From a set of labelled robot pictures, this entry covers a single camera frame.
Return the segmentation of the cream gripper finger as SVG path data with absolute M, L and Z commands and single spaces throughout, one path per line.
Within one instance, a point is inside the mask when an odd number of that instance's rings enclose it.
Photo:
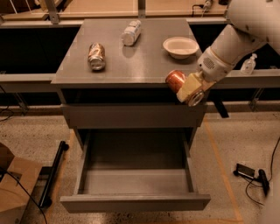
M 202 80 L 200 73 L 190 73 L 177 92 L 180 102 L 199 103 L 203 98 Z

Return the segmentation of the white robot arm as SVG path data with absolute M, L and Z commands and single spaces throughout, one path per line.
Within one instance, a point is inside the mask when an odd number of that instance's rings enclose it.
M 197 105 L 212 85 L 227 76 L 247 54 L 268 44 L 280 53 L 280 0 L 230 0 L 230 23 L 199 57 L 177 92 L 180 102 Z

